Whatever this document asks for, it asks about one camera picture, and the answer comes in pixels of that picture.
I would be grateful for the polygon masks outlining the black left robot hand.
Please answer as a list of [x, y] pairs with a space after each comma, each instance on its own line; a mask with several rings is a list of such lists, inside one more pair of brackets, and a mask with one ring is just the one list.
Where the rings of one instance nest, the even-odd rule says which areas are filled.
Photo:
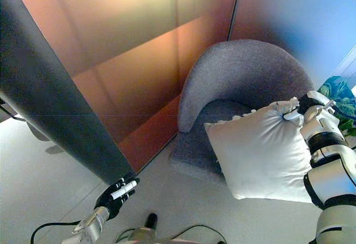
[[115, 218], [122, 205], [135, 193], [140, 179], [128, 173], [109, 186], [96, 200], [94, 209], [104, 207], [109, 212], [108, 220]]

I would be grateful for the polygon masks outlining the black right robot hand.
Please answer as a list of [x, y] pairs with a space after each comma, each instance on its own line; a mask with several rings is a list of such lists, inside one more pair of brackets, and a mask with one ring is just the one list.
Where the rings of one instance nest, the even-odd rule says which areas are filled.
[[301, 115], [304, 115], [312, 106], [325, 106], [329, 98], [317, 91], [309, 91], [299, 100], [299, 106], [289, 113], [283, 115], [283, 119], [291, 121]]

